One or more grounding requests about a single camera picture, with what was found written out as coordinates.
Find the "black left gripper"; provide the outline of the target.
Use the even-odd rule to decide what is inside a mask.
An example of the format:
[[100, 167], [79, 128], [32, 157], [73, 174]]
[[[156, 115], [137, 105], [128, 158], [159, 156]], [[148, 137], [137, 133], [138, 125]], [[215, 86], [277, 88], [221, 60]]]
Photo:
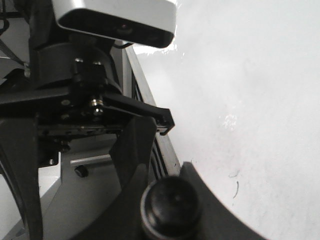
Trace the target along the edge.
[[36, 119], [38, 165], [68, 150], [74, 139], [120, 133], [109, 151], [120, 187], [139, 166], [147, 179], [156, 133], [166, 135], [175, 125], [170, 110], [124, 95], [112, 50], [134, 43], [61, 28], [52, 2], [0, 3], [2, 34], [12, 18], [21, 18], [29, 29], [27, 61], [0, 44], [3, 54], [19, 64], [0, 85], [0, 120]]

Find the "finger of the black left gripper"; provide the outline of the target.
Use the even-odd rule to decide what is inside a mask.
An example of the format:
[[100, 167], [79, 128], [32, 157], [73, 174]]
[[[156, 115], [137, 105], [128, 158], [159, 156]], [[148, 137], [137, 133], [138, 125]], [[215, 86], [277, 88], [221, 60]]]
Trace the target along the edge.
[[27, 238], [43, 238], [38, 173], [37, 120], [0, 120], [0, 166], [14, 197]]

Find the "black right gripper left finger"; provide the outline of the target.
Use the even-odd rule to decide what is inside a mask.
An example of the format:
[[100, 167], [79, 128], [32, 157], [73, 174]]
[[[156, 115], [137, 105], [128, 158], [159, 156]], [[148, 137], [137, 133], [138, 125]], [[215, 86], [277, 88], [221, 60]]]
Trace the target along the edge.
[[148, 185], [148, 170], [139, 164], [129, 183], [110, 206], [73, 240], [142, 240], [140, 204]]

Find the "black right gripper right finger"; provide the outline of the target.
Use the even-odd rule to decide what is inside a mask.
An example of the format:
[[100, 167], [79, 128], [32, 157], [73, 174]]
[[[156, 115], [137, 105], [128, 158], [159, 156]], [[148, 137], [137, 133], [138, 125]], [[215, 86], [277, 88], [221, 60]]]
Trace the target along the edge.
[[196, 240], [264, 240], [265, 237], [245, 225], [233, 215], [211, 192], [195, 167], [184, 162], [180, 177], [195, 189], [200, 205]]

